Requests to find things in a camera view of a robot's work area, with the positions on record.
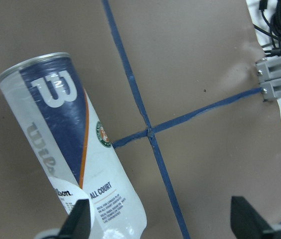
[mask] w logo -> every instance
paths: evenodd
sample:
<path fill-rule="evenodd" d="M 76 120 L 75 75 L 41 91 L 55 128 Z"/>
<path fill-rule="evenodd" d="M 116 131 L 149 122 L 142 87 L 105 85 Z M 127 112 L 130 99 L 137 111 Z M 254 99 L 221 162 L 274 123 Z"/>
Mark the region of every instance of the w logo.
<path fill-rule="evenodd" d="M 37 87 L 42 95 L 44 102 L 52 107 L 57 108 L 64 104 L 65 101 L 74 101 L 77 97 L 77 90 L 72 77 L 67 71 L 60 71 L 58 74 L 45 76 L 46 81 L 51 82 L 57 94 L 57 99 L 54 99 L 44 78 L 39 78 L 31 82 L 33 87 Z"/>

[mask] blue tape cross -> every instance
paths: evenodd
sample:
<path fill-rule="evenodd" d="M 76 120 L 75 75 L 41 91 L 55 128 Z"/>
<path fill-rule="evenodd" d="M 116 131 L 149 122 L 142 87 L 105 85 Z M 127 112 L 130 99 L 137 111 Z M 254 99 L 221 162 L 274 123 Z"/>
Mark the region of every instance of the blue tape cross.
<path fill-rule="evenodd" d="M 126 54 L 124 46 L 123 46 L 122 39 L 120 37 L 119 31 L 117 29 L 117 26 L 116 26 L 116 23 L 115 23 L 115 20 L 114 20 L 114 16 L 113 16 L 110 4 L 109 4 L 108 0 L 102 0 L 102 2 L 103 2 L 103 5 L 104 5 L 104 10 L 105 10 L 106 16 L 107 16 L 108 21 L 109 21 L 109 25 L 110 25 L 110 28 L 111 28 L 111 32 L 112 32 L 112 36 L 113 36 L 115 45 L 116 45 L 117 50 L 120 54 L 120 57 L 121 57 L 121 60 L 122 60 L 122 63 L 123 63 L 123 67 L 124 67 L 124 70 L 125 70 L 125 74 L 127 76 L 128 82 L 130 84 L 130 88 L 131 88 L 134 100 L 135 100 L 135 102 L 137 104 L 137 107 L 138 107 L 138 109 L 139 109 L 139 111 L 140 111 L 140 113 L 141 113 L 141 115 L 142 115 L 142 117 L 143 117 L 143 119 L 146 123 L 146 128 L 147 128 L 146 130 L 134 133 L 134 134 L 129 135 L 125 138 L 117 140 L 116 142 L 113 143 L 113 147 L 114 148 L 121 147 L 121 146 L 124 146 L 125 144 L 131 142 L 132 140 L 142 138 L 142 137 L 148 137 L 149 142 L 150 142 L 151 147 L 152 147 L 152 150 L 153 150 L 154 155 L 155 155 L 155 159 L 156 159 L 160 174 L 161 174 L 163 182 L 165 184 L 165 187 L 166 187 L 166 190 L 167 190 L 167 193 L 168 193 L 168 196 L 169 196 L 169 200 L 171 202 L 171 205 L 173 207 L 178 225 L 179 225 L 181 233 L 183 235 L 183 238 L 184 239 L 190 239 L 190 235 L 189 235 L 185 220 L 183 218 L 183 215 L 181 213 L 181 209 L 180 209 L 178 200 L 176 198 L 176 194 L 175 194 L 175 191 L 173 189 L 170 177 L 168 175 L 168 171 L 167 171 L 165 162 L 164 162 L 163 157 L 161 155 L 161 152 L 160 152 L 160 149 L 159 149 L 159 146 L 158 146 L 158 142 L 157 142 L 156 137 L 155 137 L 155 133 L 158 133 L 158 132 L 161 132 L 161 131 L 166 130 L 168 128 L 171 128 L 175 125 L 184 123 L 184 122 L 192 119 L 193 117 L 198 116 L 202 113 L 205 113 L 209 110 L 218 108 L 220 106 L 225 106 L 225 105 L 231 104 L 233 102 L 236 102 L 236 101 L 240 100 L 241 98 L 245 98 L 245 97 L 257 94 L 257 93 L 261 92 L 262 88 L 254 88 L 254 89 L 239 93 L 237 95 L 231 96 L 231 97 L 226 98 L 226 99 L 221 100 L 221 101 L 218 101 L 216 103 L 213 103 L 213 104 L 208 105 L 206 107 L 200 108 L 198 110 L 195 110 L 195 111 L 190 112 L 188 114 L 185 114 L 183 116 L 180 116 L 180 117 L 171 119 L 169 121 L 163 122 L 159 125 L 156 125 L 155 127 L 151 127 L 150 120 L 148 118 L 145 106 L 144 106 L 143 101 L 141 99 L 141 94 L 140 94 L 139 88 L 138 88 L 136 80 L 135 80 L 135 76 L 133 74 L 130 62 L 128 60 L 127 54 Z"/>
<path fill-rule="evenodd" d="M 104 5 L 104 10 L 105 10 L 107 19 L 109 21 L 109 25 L 110 25 L 110 28 L 111 28 L 111 32 L 112 32 L 114 42 L 115 42 L 117 50 L 120 54 L 120 57 L 121 57 L 121 60 L 122 60 L 122 63 L 123 63 L 123 67 L 124 67 L 127 79 L 129 81 L 129 84 L 130 84 L 130 87 L 131 87 L 131 90 L 132 90 L 134 100 L 135 100 L 135 102 L 137 104 L 137 107 L 138 107 L 138 109 L 139 109 L 139 111 L 140 111 L 140 113 L 141 113 L 141 115 L 142 115 L 142 117 L 143 117 L 143 119 L 146 123 L 146 127 L 147 127 L 146 134 L 148 136 L 151 147 L 153 149 L 153 152 L 154 152 L 157 164 L 158 164 L 158 168 L 159 168 L 160 174 L 163 178 L 163 182 L 165 184 L 165 187 L 166 187 L 166 190 L 167 190 L 172 208 L 173 208 L 174 213 L 176 215 L 176 219 L 178 221 L 181 233 L 182 233 L 184 239 L 190 239 L 190 235 L 189 235 L 185 220 L 183 218 L 183 215 L 181 213 L 180 206 L 179 206 L 179 203 L 177 201 L 175 191 L 172 187 L 172 184 L 171 184 L 171 181 L 170 181 L 170 178 L 169 178 L 168 171 L 166 169 L 164 160 L 163 160 L 161 152 L 159 150 L 157 140 L 155 138 L 155 135 L 150 133 L 151 132 L 151 124 L 150 124 L 145 106 L 142 102 L 141 94 L 140 94 L 140 91 L 138 89 L 138 86 L 137 86 L 137 83 L 136 83 L 131 65 L 130 65 L 129 60 L 128 60 L 128 57 L 126 55 L 126 52 L 125 52 L 125 49 L 124 49 L 124 46 L 123 46 L 123 43 L 122 43 L 122 39 L 121 39 L 119 31 L 117 29 L 110 4 L 109 4 L 108 0 L 103 0 L 102 2 L 103 2 L 103 5 Z M 136 133 L 136 135 L 134 135 L 133 137 L 144 136 L 144 134 L 145 134 L 145 132 Z"/>

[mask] gray metal bracket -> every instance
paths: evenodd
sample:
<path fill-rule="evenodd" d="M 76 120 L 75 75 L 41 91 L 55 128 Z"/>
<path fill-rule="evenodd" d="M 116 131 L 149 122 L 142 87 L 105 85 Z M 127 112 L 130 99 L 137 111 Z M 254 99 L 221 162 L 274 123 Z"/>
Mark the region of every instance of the gray metal bracket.
<path fill-rule="evenodd" d="M 265 101 L 281 98 L 281 56 L 256 62 L 260 87 Z"/>

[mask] metal can lid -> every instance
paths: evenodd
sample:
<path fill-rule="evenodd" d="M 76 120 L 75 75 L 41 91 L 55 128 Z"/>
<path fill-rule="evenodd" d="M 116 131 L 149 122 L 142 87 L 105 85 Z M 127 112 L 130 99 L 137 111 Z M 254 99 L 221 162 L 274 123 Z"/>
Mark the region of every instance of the metal can lid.
<path fill-rule="evenodd" d="M 30 65 L 33 65 L 35 63 L 41 62 L 41 61 L 46 61 L 52 58 L 58 58 L 58 57 L 70 57 L 70 54 L 67 52 L 55 52 L 55 53 L 50 53 L 50 54 L 46 54 L 46 55 L 42 55 L 42 56 L 37 56 L 37 57 L 33 57 L 31 59 L 22 61 L 8 69 L 6 69 L 5 71 L 3 71 L 0 74 L 0 82 L 7 77 L 8 75 L 12 74 L 15 71 L 19 71 L 21 69 L 24 69 L 25 67 L 28 67 Z"/>

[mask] roland garros logo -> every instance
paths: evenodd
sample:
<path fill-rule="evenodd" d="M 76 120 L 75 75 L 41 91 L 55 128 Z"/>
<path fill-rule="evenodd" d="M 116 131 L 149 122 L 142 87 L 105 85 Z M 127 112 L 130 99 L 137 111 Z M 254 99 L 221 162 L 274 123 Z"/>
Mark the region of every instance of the roland garros logo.
<path fill-rule="evenodd" d="M 110 142 L 109 138 L 107 137 L 100 121 L 98 121 L 96 124 L 96 135 L 102 145 L 104 145 L 107 148 L 111 147 L 111 142 Z"/>

